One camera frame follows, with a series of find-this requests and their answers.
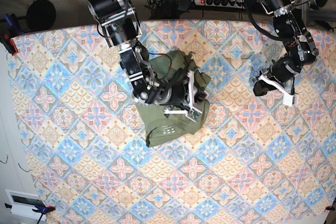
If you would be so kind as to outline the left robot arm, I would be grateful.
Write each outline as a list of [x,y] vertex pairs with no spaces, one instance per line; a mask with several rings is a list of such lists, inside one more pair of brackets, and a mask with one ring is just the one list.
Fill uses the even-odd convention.
[[[275,34],[261,28],[254,20],[251,7],[254,3],[262,6],[267,15],[271,15]],[[252,25],[266,37],[283,43],[286,53],[270,67],[260,70],[254,78],[254,95],[264,96],[270,91],[282,93],[283,104],[293,106],[297,103],[298,95],[295,86],[289,92],[285,87],[288,81],[295,81],[304,66],[311,65],[319,56],[311,33],[307,30],[302,19],[293,13],[295,0],[244,0],[244,8]]]

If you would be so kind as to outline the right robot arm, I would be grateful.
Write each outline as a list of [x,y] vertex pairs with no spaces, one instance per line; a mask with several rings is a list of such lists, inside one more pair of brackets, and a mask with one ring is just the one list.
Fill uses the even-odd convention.
[[178,69],[160,77],[149,62],[150,53],[139,42],[140,22],[130,0],[86,0],[97,23],[97,31],[108,46],[115,46],[121,68],[133,87],[133,98],[141,105],[162,105],[165,115],[182,114],[196,122],[204,113],[206,95],[196,86],[196,67],[180,52]]

